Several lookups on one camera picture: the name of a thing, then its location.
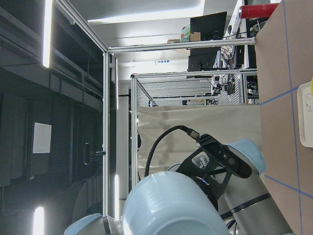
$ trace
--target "yellow object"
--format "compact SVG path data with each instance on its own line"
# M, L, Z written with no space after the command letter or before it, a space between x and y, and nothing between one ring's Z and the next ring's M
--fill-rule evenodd
M311 81L311 95L313 96L313 78L312 78L312 81Z

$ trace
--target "corrugated metal panel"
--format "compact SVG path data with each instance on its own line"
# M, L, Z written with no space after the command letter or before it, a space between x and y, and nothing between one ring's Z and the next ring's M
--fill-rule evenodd
M142 86L146 89L154 101L159 106L164 105L182 105L181 100L162 100L160 97L181 97L181 96L203 96L207 93L211 93L211 84L209 82L200 82L199 79L186 79L182 81L173 82L154 82L154 83L142 83ZM203 102L188 102L188 105L201 105ZM137 105L149 106L149 99L144 92L137 87Z
M221 92L218 95L218 104L239 104L239 89L237 75L234 75L235 79L235 93L228 95L227 92Z

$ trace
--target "white tray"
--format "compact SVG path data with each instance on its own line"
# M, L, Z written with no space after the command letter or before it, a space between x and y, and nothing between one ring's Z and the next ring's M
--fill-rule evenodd
M299 133L303 146L313 148L313 96L311 82L298 89Z

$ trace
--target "beige curtain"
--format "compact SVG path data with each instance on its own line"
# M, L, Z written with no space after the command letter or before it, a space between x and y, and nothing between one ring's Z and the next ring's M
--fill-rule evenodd
M155 140L176 125L208 133L221 143L250 139L262 149L259 105L139 107L138 111L138 131L142 141L138 152L138 170L141 177ZM175 130L158 144L150 173L167 170L170 166L181 163L196 149L196 142L192 138L183 131Z

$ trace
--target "light blue joint cap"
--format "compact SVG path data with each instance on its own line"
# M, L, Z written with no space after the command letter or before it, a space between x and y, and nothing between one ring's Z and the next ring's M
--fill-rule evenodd
M227 144L234 149L241 152L246 158L248 158L261 175L266 169L266 163L263 158L262 152L251 140L242 139L234 143Z
M71 224L64 232L64 235L76 235L80 231L82 231L87 225L92 223L98 218L101 218L102 215L100 213L91 214L84 218L77 220L75 223Z

